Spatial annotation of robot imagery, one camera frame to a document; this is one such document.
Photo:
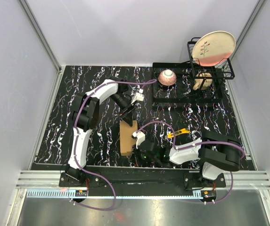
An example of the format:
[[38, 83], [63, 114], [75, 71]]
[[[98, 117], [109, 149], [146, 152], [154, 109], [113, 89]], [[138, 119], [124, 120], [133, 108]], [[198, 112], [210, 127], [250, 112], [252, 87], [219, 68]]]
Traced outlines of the brown cardboard express box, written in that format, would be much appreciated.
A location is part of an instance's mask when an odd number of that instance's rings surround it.
[[132, 126], [124, 121], [120, 121], [120, 154], [121, 156], [131, 156], [133, 152], [133, 146], [136, 144], [136, 140], [131, 136], [138, 130], [138, 122], [133, 121]]

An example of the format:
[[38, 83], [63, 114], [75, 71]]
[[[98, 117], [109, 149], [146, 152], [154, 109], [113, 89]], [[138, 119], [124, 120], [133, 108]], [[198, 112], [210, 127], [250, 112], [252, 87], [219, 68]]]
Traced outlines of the yellow black utility knife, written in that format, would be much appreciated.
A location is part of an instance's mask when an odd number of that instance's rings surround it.
[[165, 138], [166, 138], [166, 139], [168, 139], [168, 138], [173, 138], [173, 137], [175, 137], [175, 135], [176, 135], [176, 136], [179, 136], [179, 135], [182, 135], [182, 134], [189, 134], [189, 133], [190, 133], [190, 131], [187, 130], [187, 129], [180, 129], [180, 130], [178, 130], [178, 131], [171, 132], [171, 133], [167, 134], [167, 135], [165, 136]]

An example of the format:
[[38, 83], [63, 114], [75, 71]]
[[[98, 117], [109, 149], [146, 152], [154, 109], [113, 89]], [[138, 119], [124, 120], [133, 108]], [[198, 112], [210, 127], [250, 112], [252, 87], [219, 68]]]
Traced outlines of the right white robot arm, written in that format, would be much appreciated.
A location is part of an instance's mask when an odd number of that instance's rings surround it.
[[133, 132], [135, 150], [141, 160], [154, 162], [163, 168], [173, 168], [185, 162], [201, 160], [199, 184], [210, 186], [223, 171], [237, 172], [245, 152], [239, 139], [216, 132], [204, 131], [198, 139], [171, 148], [157, 147], [146, 140], [143, 132]]

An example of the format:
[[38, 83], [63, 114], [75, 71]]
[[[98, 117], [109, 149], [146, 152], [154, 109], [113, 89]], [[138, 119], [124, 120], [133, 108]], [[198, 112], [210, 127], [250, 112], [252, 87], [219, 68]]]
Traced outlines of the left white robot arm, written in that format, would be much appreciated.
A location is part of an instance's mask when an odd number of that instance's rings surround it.
[[111, 98], [120, 108], [120, 119], [129, 127], [134, 126], [135, 101], [124, 94], [129, 85], [129, 82], [111, 76], [95, 89], [76, 95], [71, 110], [74, 124], [72, 153], [65, 167], [65, 174], [73, 185], [82, 186], [85, 183], [86, 175], [81, 168], [86, 166], [89, 139], [99, 122], [99, 108], [105, 100]]

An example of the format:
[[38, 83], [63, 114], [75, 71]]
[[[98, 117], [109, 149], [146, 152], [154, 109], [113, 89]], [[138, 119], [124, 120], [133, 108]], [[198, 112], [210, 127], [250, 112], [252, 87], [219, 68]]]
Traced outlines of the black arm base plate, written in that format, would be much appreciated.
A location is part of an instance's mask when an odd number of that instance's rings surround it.
[[65, 167], [61, 170], [60, 187], [101, 187], [106, 182], [101, 177], [105, 177], [111, 184], [172, 184], [186, 189], [199, 187], [225, 188], [226, 182], [224, 174], [221, 173], [214, 181], [202, 179], [198, 170], [188, 169], [163, 169], [163, 168], [133, 168], [133, 167], [104, 167], [87, 166], [88, 174], [82, 170]]

